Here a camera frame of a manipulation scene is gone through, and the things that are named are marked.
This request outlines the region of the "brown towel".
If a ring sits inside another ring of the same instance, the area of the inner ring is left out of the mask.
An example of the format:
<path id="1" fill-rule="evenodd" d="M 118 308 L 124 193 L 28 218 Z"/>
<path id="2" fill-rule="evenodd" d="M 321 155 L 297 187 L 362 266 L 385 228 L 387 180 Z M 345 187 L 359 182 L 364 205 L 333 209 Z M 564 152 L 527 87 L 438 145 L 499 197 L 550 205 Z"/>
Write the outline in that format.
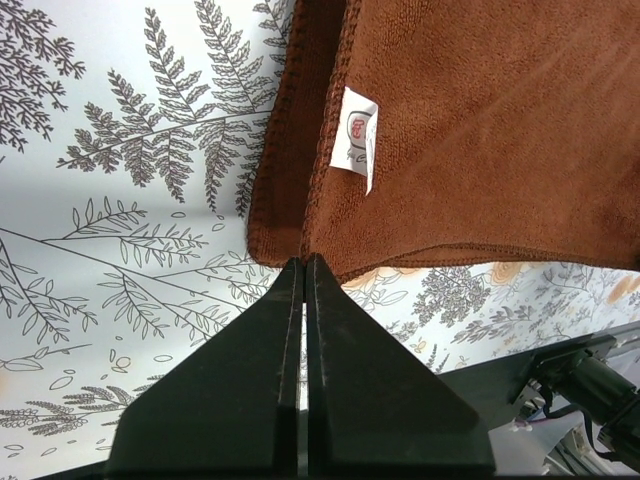
<path id="1" fill-rule="evenodd" d="M 349 87 L 374 180 L 330 166 Z M 635 1 L 299 1 L 248 220 L 253 259 L 639 266 Z"/>

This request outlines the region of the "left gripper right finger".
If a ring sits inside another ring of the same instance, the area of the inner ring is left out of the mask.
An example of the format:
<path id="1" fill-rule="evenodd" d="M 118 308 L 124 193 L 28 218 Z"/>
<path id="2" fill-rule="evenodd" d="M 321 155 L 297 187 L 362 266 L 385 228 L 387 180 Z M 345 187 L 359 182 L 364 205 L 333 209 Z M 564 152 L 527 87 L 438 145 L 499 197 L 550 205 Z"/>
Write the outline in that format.
<path id="1" fill-rule="evenodd" d="M 306 265 L 308 471 L 492 475 L 479 414 L 347 295 Z"/>

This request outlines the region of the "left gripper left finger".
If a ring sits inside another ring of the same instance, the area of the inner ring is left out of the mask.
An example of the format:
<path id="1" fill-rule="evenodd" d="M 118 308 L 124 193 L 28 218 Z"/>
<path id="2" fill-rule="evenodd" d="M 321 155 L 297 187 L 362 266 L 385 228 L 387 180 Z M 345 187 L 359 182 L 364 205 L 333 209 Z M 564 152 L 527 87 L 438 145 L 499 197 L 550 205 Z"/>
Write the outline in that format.
<path id="1" fill-rule="evenodd" d="M 294 475 L 304 270 L 267 292 L 122 414 L 108 475 Z"/>

